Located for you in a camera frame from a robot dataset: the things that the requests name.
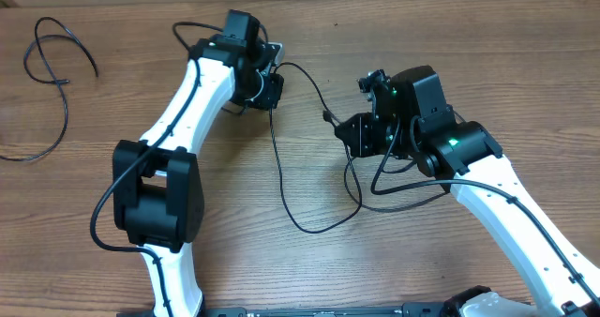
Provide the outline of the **black USB cable thick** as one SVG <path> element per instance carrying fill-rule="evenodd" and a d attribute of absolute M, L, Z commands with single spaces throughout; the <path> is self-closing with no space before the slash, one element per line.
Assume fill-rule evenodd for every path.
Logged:
<path fill-rule="evenodd" d="M 321 119 L 325 97 L 306 68 L 286 61 L 277 74 L 292 75 L 292 101 L 268 113 L 273 167 L 282 210 L 291 226 L 306 235 L 343 229 L 356 216 L 406 213 L 445 200 L 440 192 L 411 204 L 377 208 L 364 204 L 368 187 L 360 180 L 350 151 L 342 143 L 326 139 L 331 125 Z"/>

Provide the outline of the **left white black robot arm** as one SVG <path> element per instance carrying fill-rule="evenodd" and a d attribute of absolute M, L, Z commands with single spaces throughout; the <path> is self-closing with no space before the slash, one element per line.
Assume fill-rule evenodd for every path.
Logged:
<path fill-rule="evenodd" d="M 283 55 L 257 18 L 229 10 L 215 35 L 187 47 L 184 80 L 154 126 L 115 147 L 112 184 L 93 211 L 90 235 L 102 249 L 120 250 L 97 233 L 99 213 L 112 200 L 114 224 L 129 240 L 125 252 L 140 253 L 149 272 L 155 305 L 147 315 L 203 314 L 192 249 L 204 211 L 198 156 L 226 103 L 277 107 L 284 80 L 272 69 Z"/>

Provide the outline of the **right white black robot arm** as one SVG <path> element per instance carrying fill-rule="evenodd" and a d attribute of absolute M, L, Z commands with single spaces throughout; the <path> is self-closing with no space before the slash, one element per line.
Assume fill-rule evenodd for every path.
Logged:
<path fill-rule="evenodd" d="M 528 287 L 530 306 L 501 301 L 486 309 L 487 288 L 451 298 L 446 316 L 528 313 L 596 316 L 599 268 L 554 225 L 520 182 L 501 145 L 479 123 L 457 116 L 430 66 L 389 76 L 370 72 L 357 81 L 371 104 L 334 127 L 354 158 L 410 159 L 426 180 L 374 195 L 440 186 L 486 228 Z"/>

